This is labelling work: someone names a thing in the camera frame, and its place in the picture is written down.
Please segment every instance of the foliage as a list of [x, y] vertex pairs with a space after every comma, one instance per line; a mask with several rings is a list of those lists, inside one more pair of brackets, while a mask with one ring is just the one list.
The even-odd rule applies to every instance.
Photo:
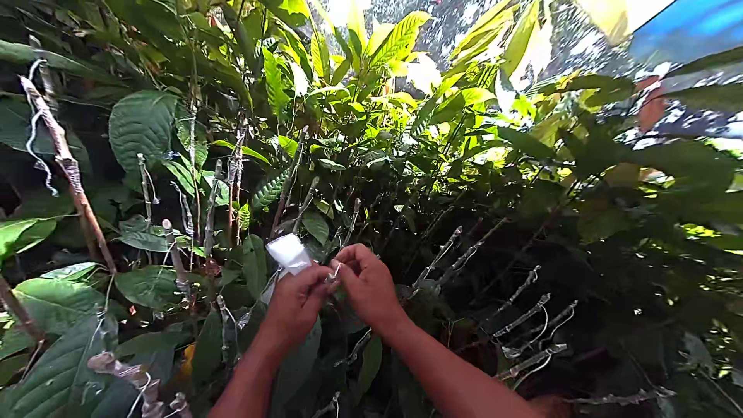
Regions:
[[[14, 197], [0, 224], [1, 270], [48, 340], [32, 360], [18, 318], [0, 317], [3, 410], [125, 416], [136, 392], [84, 367], [106, 348], [152, 367], [203, 416], [265, 312], [276, 266], [264, 245], [277, 227], [297, 228], [321, 263], [346, 243], [372, 247], [411, 318], [490, 375], [567, 344], [518, 384], [528, 399], [667, 388], [678, 395], [572, 405], [596, 416], [739, 414], [741, 160], [709, 138], [641, 136], [642, 80], [576, 71], [514, 90], [546, 3], [502, 0], [456, 45], [451, 66], [421, 83], [426, 91], [395, 91], [396, 77], [427, 60], [413, 51], [420, 28], [435, 24], [423, 11], [369, 36], [355, 1], [346, 31], [316, 1], [4, 0], [0, 173]], [[29, 34], [46, 51], [28, 46]], [[47, 190], [25, 153], [32, 112], [17, 75], [39, 54], [73, 154], [83, 166], [89, 156], [82, 183], [113, 277], [88, 253], [69, 198], [38, 197]], [[705, 57], [669, 77], [740, 56]], [[738, 111], [740, 88], [664, 97]], [[41, 125], [33, 149], [52, 165]], [[163, 219], [177, 226], [176, 251]], [[282, 365], [272, 414], [312, 417], [340, 392], [340, 416], [437, 416], [366, 330], [340, 290]]]

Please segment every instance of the large leaf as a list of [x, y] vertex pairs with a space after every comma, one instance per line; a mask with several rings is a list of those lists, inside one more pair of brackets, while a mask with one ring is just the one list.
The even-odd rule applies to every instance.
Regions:
[[212, 372], [222, 363], [222, 322], [219, 313], [212, 309], [196, 339], [193, 354], [193, 382], [196, 386], [209, 380]]
[[509, 77], [513, 70], [519, 66], [521, 58], [524, 57], [538, 16], [539, 0], [532, 0], [529, 8], [524, 10], [524, 14], [519, 18], [519, 23], [516, 24], [516, 29], [513, 31], [506, 51], [503, 53], [504, 62], [501, 64], [501, 68]]
[[33, 218], [0, 222], [0, 261], [38, 244], [51, 234], [54, 226], [55, 219]]
[[158, 311], [166, 311], [182, 299], [177, 295], [175, 271], [167, 266], [145, 266], [117, 274], [116, 287], [130, 301]]
[[[38, 57], [39, 55], [29, 45], [6, 42], [0, 39], [0, 60], [15, 62], [17, 64], [30, 64], [36, 61]], [[44, 58], [47, 60], [47, 65], [51, 68], [79, 75], [87, 79], [120, 84], [118, 80], [95, 65], [76, 61], [49, 51], [44, 52]]]
[[376, 68], [391, 61], [404, 60], [410, 55], [410, 51], [415, 46], [415, 40], [418, 38], [418, 32], [428, 19], [431, 19], [431, 15], [419, 10], [403, 17], [369, 58], [369, 67]]
[[132, 354], [144, 356], [159, 351], [175, 349], [188, 339], [190, 334], [184, 331], [184, 324], [179, 322], [168, 326], [164, 331], [147, 332], [128, 340], [116, 349], [116, 356], [130, 356]]
[[284, 409], [286, 402], [294, 396], [310, 376], [317, 358], [321, 335], [322, 327], [318, 318], [310, 333], [307, 334], [305, 342], [284, 359], [276, 375], [276, 384], [271, 397], [272, 417], [283, 416], [280, 411]]
[[539, 142], [538, 139], [527, 133], [499, 126], [498, 136], [510, 142], [514, 148], [517, 148], [534, 158], [543, 159], [554, 156], [554, 151], [550, 147]]
[[62, 267], [39, 276], [42, 279], [59, 279], [67, 280], [70, 282], [83, 281], [85, 277], [93, 273], [93, 271], [100, 267], [100, 264], [91, 261], [85, 263], [77, 263], [72, 266]]
[[691, 74], [697, 71], [708, 70], [711, 68], [722, 67], [723, 65], [735, 64], [743, 61], [743, 46], [730, 49], [719, 54], [707, 55], [694, 60], [686, 65], [669, 72], [666, 77], [675, 77], [677, 75]]
[[266, 287], [268, 276], [263, 240], [257, 235], [251, 234], [242, 243], [242, 276], [250, 296], [258, 300]]
[[348, 7], [348, 38], [351, 48], [356, 53], [356, 58], [361, 58], [366, 48], [366, 24], [364, 23], [364, 10], [359, 5], [359, 0], [349, 0]]
[[666, 93], [663, 97], [676, 99], [693, 109], [743, 112], [743, 102], [740, 101], [742, 95], [743, 83], [735, 83], [692, 87]]
[[87, 417], [111, 377], [88, 368], [88, 359], [115, 348], [118, 327], [96, 315], [77, 321], [39, 359], [23, 383], [8, 394], [8, 418]]
[[513, 20], [512, 9], [505, 9], [510, 0], [501, 0], [493, 5], [487, 12], [483, 13], [470, 28], [464, 39], [454, 48], [449, 55], [454, 60], [459, 53], [475, 46], [483, 37], [491, 33], [498, 33], [508, 22]]
[[12, 356], [26, 347], [32, 347], [34, 340], [21, 327], [14, 324], [6, 329], [0, 338], [0, 360]]
[[177, 100], [162, 91], [138, 91], [119, 100], [111, 110], [108, 141], [127, 173], [139, 173], [138, 153], [152, 166], [170, 151]]
[[307, 232], [312, 234], [320, 244], [325, 244], [328, 240], [328, 223], [325, 218], [317, 212], [307, 212], [302, 218], [302, 224], [307, 228]]
[[80, 318], [103, 307], [106, 299], [92, 287], [61, 279], [30, 279], [13, 290], [39, 327], [62, 335]]
[[[31, 110], [25, 101], [0, 97], [0, 143], [18, 151], [26, 152], [26, 142], [31, 134], [31, 116]], [[88, 151], [82, 145], [80, 139], [70, 130], [67, 132], [67, 142], [72, 155], [79, 162], [87, 164]], [[36, 122], [36, 139], [33, 140], [33, 151], [36, 154], [54, 154], [54, 145], [51, 142], [49, 130], [42, 120]]]
[[289, 103], [289, 96], [284, 92], [284, 80], [276, 61], [276, 56], [266, 48], [263, 48], [263, 69], [266, 79], [266, 93], [268, 103], [279, 120], [284, 117], [284, 108]]
[[382, 340], [378, 336], [372, 337], [364, 348], [363, 360], [354, 391], [355, 403], [359, 403], [364, 393], [372, 386], [372, 381], [382, 364]]

